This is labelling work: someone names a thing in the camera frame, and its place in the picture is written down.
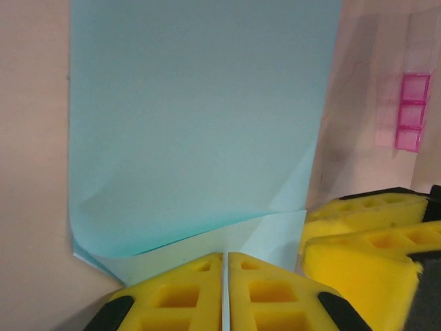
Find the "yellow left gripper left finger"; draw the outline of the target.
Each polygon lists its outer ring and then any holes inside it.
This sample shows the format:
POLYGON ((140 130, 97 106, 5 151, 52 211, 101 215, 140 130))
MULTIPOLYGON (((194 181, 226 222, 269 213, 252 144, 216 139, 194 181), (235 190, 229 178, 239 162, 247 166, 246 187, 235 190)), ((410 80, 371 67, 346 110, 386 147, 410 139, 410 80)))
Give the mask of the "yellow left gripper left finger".
POLYGON ((223 254, 211 253, 115 292, 85 330, 221 330, 223 254))

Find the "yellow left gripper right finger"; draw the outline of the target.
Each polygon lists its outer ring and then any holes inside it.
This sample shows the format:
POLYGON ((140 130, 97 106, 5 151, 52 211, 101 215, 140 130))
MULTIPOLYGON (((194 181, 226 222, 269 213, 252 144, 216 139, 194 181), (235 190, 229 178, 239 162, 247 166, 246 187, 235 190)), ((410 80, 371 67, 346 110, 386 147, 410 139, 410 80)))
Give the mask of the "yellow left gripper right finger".
POLYGON ((342 295, 239 252, 228 254, 230 330, 370 330, 342 295))

